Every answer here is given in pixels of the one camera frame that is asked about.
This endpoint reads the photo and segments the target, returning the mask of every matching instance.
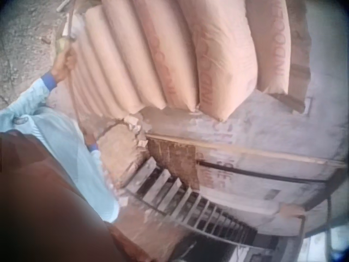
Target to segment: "stacked cement bags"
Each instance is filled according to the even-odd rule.
[[[195,111],[199,104],[225,121],[256,87],[278,97],[289,93],[286,0],[102,4],[86,12],[76,43],[81,64],[74,88],[83,111],[123,118],[144,106]]]
[[[115,43],[141,101],[146,106],[163,109],[166,101],[132,1],[103,0],[102,3]]]
[[[95,54],[86,30],[80,33],[76,49],[77,59],[81,61],[78,65],[82,64],[83,67],[86,67],[85,79],[89,82],[89,85],[94,86],[94,88],[88,90],[89,92],[86,92],[86,95],[93,96],[93,99],[98,103],[104,116],[110,118],[124,118],[127,113],[119,106],[114,91],[106,79],[105,72]]]
[[[179,0],[195,45],[200,110],[220,121],[252,93],[257,59],[245,3]]]
[[[86,12],[86,28],[101,68],[115,95],[116,103],[126,112],[137,113],[144,105],[115,45],[102,6],[91,8]]]
[[[190,33],[175,0],[133,0],[168,106],[195,111],[197,71]]]
[[[257,88],[287,94],[291,33],[286,1],[246,0],[246,9],[258,59]]]

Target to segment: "light blue shirt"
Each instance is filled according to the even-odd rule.
[[[50,91],[56,86],[50,73],[35,81],[16,101],[0,111],[0,132],[16,129],[39,139],[91,207],[111,223],[118,216],[119,204],[105,185],[100,151],[94,146],[89,152],[75,120],[45,106]]]

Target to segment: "blue cuff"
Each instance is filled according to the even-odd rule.
[[[50,92],[57,86],[55,78],[53,78],[53,75],[50,72],[47,72],[46,74],[44,74],[41,77],[41,79],[43,80],[45,86]]]
[[[98,146],[97,144],[90,145],[90,146],[87,146],[87,149],[89,150],[89,152],[92,152],[92,151],[98,150]]]

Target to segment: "dirt ground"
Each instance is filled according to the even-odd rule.
[[[0,13],[0,109],[50,69],[53,31],[65,18],[61,0],[7,1]]]

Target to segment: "metal ladder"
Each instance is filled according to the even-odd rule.
[[[153,157],[144,163],[126,189],[151,208],[192,231],[233,245],[254,247],[255,228],[185,187],[167,169],[157,167]]]

